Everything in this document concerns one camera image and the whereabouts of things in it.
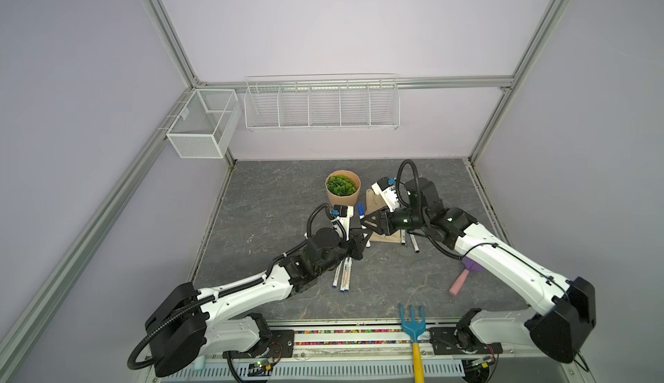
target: pink handle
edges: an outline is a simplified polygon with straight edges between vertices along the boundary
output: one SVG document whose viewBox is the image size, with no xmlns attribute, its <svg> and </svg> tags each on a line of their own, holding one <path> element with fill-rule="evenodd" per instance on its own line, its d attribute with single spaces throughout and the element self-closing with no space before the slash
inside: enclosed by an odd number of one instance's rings
<svg viewBox="0 0 664 383">
<path fill-rule="evenodd" d="M 452 287 L 450 288 L 450 295 L 451 296 L 456 296 L 459 291 L 461 290 L 461 287 L 463 286 L 463 283 L 465 282 L 465 279 L 468 278 L 468 274 L 470 273 L 469 270 L 463 270 L 461 272 L 461 275 L 459 275 L 459 278 L 457 278 L 456 281 L 452 284 Z"/>
</svg>

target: wire basket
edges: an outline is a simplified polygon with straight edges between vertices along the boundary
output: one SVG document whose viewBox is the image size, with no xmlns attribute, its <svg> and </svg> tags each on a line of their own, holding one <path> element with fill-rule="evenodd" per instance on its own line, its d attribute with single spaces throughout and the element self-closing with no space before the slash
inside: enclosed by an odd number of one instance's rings
<svg viewBox="0 0 664 383">
<path fill-rule="evenodd" d="M 397 128 L 396 76 L 276 81 L 247 78 L 246 126 L 252 131 Z"/>
<path fill-rule="evenodd" d="M 241 115 L 234 90 L 196 89 L 166 136 L 182 158 L 223 158 Z"/>
</svg>

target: potted plant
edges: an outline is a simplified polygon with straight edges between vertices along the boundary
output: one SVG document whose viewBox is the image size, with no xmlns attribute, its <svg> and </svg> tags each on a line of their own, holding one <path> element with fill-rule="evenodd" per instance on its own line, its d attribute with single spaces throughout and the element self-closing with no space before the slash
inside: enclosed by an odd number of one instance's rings
<svg viewBox="0 0 664 383">
<path fill-rule="evenodd" d="M 360 178 L 352 171 L 338 170 L 325 180 L 328 200 L 332 205 L 354 206 L 360 195 Z"/>
</svg>

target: green lettuce plant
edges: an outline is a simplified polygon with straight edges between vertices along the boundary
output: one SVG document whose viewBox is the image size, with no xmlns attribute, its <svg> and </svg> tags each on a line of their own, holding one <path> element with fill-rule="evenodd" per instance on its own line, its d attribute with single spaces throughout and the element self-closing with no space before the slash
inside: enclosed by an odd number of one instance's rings
<svg viewBox="0 0 664 383">
<path fill-rule="evenodd" d="M 357 187 L 348 177 L 336 175 L 328 180 L 328 190 L 336 196 L 350 196 L 357 191 Z"/>
</svg>

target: blue fork head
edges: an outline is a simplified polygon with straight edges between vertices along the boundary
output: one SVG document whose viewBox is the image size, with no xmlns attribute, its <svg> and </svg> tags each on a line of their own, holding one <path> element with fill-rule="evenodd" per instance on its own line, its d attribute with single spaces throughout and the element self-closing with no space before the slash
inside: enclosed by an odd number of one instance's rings
<svg viewBox="0 0 664 383">
<path fill-rule="evenodd" d="M 399 312 L 401 313 L 401 328 L 404 329 L 406 334 L 410 335 L 413 343 L 417 343 L 417 338 L 426 330 L 426 321 L 424 320 L 424 308 L 419 307 L 419 315 L 422 318 L 421 321 L 415 320 L 415 308 L 411 305 L 411 320 L 406 321 L 404 319 L 404 306 L 399 304 Z"/>
</svg>

